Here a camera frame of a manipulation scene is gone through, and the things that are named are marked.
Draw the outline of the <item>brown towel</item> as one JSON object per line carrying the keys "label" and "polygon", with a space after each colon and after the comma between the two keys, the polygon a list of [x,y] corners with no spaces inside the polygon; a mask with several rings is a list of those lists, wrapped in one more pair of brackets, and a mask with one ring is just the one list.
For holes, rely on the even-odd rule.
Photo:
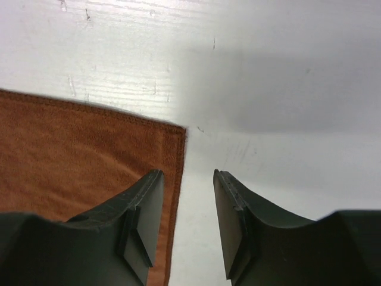
{"label": "brown towel", "polygon": [[164,172],[149,285],[167,285],[186,130],[87,104],[1,91],[1,210],[67,220]]}

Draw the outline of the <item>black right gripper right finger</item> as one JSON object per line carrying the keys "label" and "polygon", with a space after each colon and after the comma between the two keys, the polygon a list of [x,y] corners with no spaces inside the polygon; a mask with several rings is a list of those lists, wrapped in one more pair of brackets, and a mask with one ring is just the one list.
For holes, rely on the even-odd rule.
{"label": "black right gripper right finger", "polygon": [[380,212],[309,220],[216,170],[224,268],[232,285],[379,285]]}

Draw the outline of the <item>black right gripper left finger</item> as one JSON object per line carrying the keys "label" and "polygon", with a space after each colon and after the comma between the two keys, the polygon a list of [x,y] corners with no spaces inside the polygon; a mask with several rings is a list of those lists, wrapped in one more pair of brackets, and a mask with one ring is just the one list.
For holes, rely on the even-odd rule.
{"label": "black right gripper left finger", "polygon": [[155,262],[164,174],[68,221],[1,214],[2,285],[145,285]]}

